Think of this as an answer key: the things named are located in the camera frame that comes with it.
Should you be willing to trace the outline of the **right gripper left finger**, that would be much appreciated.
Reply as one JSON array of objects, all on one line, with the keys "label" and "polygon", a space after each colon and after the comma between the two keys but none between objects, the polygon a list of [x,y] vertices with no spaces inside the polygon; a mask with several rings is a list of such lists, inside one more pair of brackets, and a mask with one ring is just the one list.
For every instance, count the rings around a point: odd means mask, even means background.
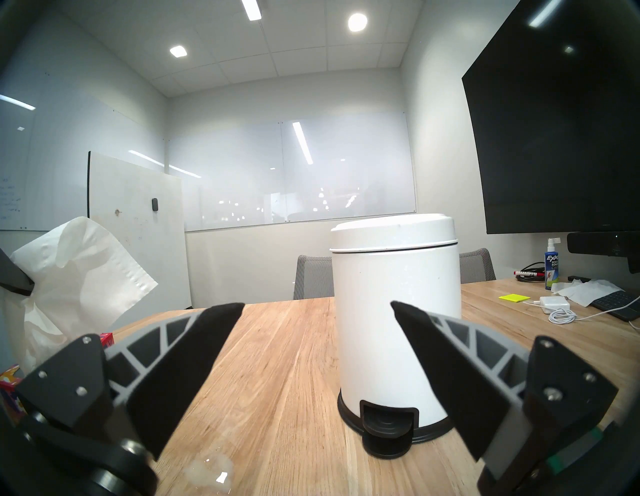
[{"label": "right gripper left finger", "polygon": [[158,459],[241,317],[228,303],[139,329],[109,347],[81,335],[16,386],[29,414],[96,442],[128,439]]}]

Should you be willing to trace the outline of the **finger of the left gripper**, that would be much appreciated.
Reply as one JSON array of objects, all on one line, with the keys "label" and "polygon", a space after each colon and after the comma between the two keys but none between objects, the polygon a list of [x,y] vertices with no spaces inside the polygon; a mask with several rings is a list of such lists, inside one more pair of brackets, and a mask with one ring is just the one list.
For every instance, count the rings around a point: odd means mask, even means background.
[{"label": "finger of the left gripper", "polygon": [[0,284],[3,289],[22,296],[31,296],[35,283],[5,252],[0,251]]}]

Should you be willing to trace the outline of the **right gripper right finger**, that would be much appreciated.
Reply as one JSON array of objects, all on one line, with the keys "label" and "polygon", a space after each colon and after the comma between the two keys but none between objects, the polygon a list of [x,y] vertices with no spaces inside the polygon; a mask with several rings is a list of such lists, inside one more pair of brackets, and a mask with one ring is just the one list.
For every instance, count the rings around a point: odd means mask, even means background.
[{"label": "right gripper right finger", "polygon": [[390,303],[447,417],[475,460],[479,480],[533,480],[563,466],[547,460],[591,447],[618,387],[555,338],[530,349],[473,322]]}]

